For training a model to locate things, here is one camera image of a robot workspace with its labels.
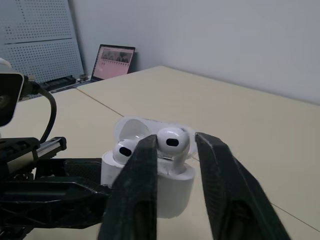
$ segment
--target black cable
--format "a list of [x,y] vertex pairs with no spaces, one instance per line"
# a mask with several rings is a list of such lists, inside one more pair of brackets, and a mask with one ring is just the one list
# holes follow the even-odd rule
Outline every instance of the black cable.
[[43,89],[42,87],[40,87],[38,89],[38,93],[41,94],[42,96],[46,97],[49,100],[50,106],[51,106],[50,119],[49,119],[48,125],[46,126],[46,129],[40,139],[40,143],[44,143],[47,140],[47,138],[48,138],[48,136],[49,136],[54,124],[55,124],[55,120],[56,120],[56,116],[57,116],[57,103],[56,103],[54,96],[52,96],[52,94],[50,92]]

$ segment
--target laptop screen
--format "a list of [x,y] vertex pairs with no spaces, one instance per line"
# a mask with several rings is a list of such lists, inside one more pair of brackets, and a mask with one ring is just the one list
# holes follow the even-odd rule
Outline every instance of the laptop screen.
[[91,79],[99,81],[127,74],[134,52],[134,47],[100,45]]

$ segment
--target black mechanical part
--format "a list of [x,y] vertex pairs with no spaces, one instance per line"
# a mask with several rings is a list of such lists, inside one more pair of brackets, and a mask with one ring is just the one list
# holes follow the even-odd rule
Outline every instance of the black mechanical part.
[[157,239],[157,136],[139,141],[112,185],[98,240]]
[[84,229],[101,222],[110,195],[83,177],[0,182],[0,226]]
[[101,162],[101,158],[69,158],[64,162],[64,170],[67,176],[82,177],[100,184]]
[[64,88],[70,85],[73,85],[77,82],[77,80],[72,76],[65,76],[58,79],[50,80],[47,82],[40,83],[39,85],[49,91],[57,90],[60,88]]
[[56,136],[48,141],[41,143],[36,150],[39,159],[50,159],[58,152],[67,149],[67,140],[63,136]]
[[98,185],[101,183],[101,158],[40,159],[35,179],[42,177],[81,177]]
[[24,82],[20,94],[20,100],[28,95],[37,95],[40,85],[35,81],[29,81],[29,77],[24,75]]
[[39,146],[33,137],[0,138],[0,181],[32,171]]
[[195,136],[215,240],[289,240],[259,182],[219,138]]

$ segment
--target white wall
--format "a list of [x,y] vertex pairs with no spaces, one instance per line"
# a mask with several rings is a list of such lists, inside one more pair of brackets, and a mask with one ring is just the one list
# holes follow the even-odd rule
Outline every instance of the white wall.
[[320,104],[319,0],[69,0],[85,70],[99,44],[164,65]]

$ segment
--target open case lid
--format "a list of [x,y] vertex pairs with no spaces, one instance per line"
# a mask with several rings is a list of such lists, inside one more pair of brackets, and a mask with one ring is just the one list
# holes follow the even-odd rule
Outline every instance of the open case lid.
[[114,137],[117,141],[124,139],[143,139],[150,135],[156,135],[163,128],[182,128],[185,129],[190,136],[190,150],[187,158],[191,158],[193,153],[197,152],[195,142],[195,130],[192,128],[176,123],[167,123],[137,116],[125,116],[114,127]]

